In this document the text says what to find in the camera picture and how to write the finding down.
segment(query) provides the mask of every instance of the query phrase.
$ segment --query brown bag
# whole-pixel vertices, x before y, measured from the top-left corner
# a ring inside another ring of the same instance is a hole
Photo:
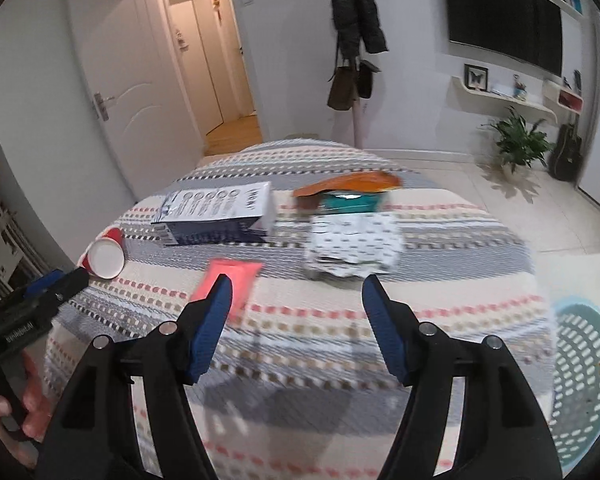
[[[353,67],[339,66],[333,74],[327,106],[334,110],[351,110],[356,96],[356,72]]]

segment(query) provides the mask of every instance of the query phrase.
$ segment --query pink sponge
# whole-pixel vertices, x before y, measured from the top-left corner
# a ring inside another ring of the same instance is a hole
[[[260,262],[241,262],[226,258],[215,258],[209,262],[205,277],[198,285],[196,291],[191,295],[189,301],[203,300],[206,298],[206,295],[211,291],[211,287],[216,282],[218,276],[220,274],[226,274],[231,280],[231,286],[233,288],[229,318],[235,319],[249,299],[253,282],[263,265],[264,264]]]

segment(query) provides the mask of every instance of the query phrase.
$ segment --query teal object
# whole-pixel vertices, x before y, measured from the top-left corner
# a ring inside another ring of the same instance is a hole
[[[584,298],[555,305],[558,327],[549,429],[566,475],[600,435],[600,310]]]
[[[374,213],[378,210],[380,198],[381,193],[330,191],[323,194],[318,213]]]

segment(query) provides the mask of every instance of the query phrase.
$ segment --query potted plant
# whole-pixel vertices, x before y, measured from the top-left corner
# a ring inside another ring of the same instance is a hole
[[[500,121],[491,121],[488,126],[500,134],[496,145],[502,157],[502,171],[507,181],[516,184],[528,173],[534,160],[539,160],[544,167],[544,154],[551,150],[553,143],[547,142],[546,133],[540,132],[538,126],[544,121],[536,121],[530,130],[526,129],[523,116],[509,107],[509,117]]]

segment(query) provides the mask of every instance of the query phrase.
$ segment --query doorway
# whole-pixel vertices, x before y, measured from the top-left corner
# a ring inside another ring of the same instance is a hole
[[[205,155],[262,142],[231,0],[166,0],[173,43]]]

